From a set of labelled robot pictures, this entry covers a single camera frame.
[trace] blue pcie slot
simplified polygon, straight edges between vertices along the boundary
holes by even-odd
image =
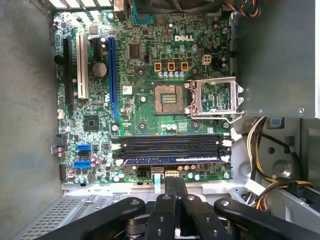
[[[109,66],[109,94],[110,103],[113,108],[113,116],[120,120],[117,110],[117,63],[116,63],[116,40],[114,37],[108,38],[108,66]]]
[[[74,161],[73,167],[75,169],[89,169],[91,167],[90,161]]]
[[[198,157],[198,158],[130,158],[126,159],[123,165],[170,165],[170,164],[208,164],[219,163],[222,160],[218,157]]]
[[[75,149],[79,152],[88,152],[91,151],[91,145],[88,143],[79,144],[75,147]]]
[[[132,1],[132,21],[135,24],[150,24],[153,20],[152,15],[150,14],[139,14],[137,12],[135,0]]]

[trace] fan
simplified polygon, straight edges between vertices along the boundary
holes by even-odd
[[[138,14],[216,13],[225,0],[134,0]]]

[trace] motherboard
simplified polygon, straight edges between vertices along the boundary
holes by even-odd
[[[188,107],[230,108],[230,84],[209,81],[230,76],[228,16],[133,12],[54,16],[61,181],[230,179],[230,124]]]

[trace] green circuit board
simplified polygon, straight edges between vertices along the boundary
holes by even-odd
[[[215,21],[213,16],[205,14],[161,14],[153,16],[150,24],[135,24],[130,15],[127,20],[118,20],[115,15],[110,18],[110,13],[109,10],[59,12],[54,17],[58,25],[54,32],[55,55],[64,55],[63,39],[69,39],[75,79],[76,35],[91,37],[87,42],[89,98],[77,98],[75,81],[71,114],[65,97],[64,66],[56,65],[58,130],[66,138],[66,151],[60,158],[65,175],[61,180],[65,184],[75,183],[79,176],[85,176],[87,183],[152,182],[152,166],[136,170],[117,164],[111,150],[112,138],[230,133],[230,128],[224,127],[225,121],[195,120],[184,114],[191,101],[184,83],[230,76],[228,18]],[[191,40],[182,41],[176,36]],[[110,100],[108,45],[102,46],[101,59],[95,57],[92,39],[100,38],[115,38],[116,106]],[[210,64],[203,64],[204,55],[211,56]],[[107,74],[101,66],[107,68]],[[212,108],[227,109],[229,86],[204,84],[201,99],[205,112]],[[84,159],[97,160],[88,169],[75,169],[74,161],[81,158],[76,147],[84,143],[91,145],[89,156]],[[179,171],[177,165],[164,166],[164,172],[185,181],[195,181],[188,177],[189,173],[200,175],[198,181],[225,180],[231,176],[230,160],[185,166]],[[120,173],[120,180],[115,181]]]

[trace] dell logo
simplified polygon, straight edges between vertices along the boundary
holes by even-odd
[[[189,35],[189,36],[174,36],[174,41],[176,42],[184,42],[184,41],[187,41],[187,42],[191,42],[191,41],[194,41],[194,38],[192,37],[192,35]]]

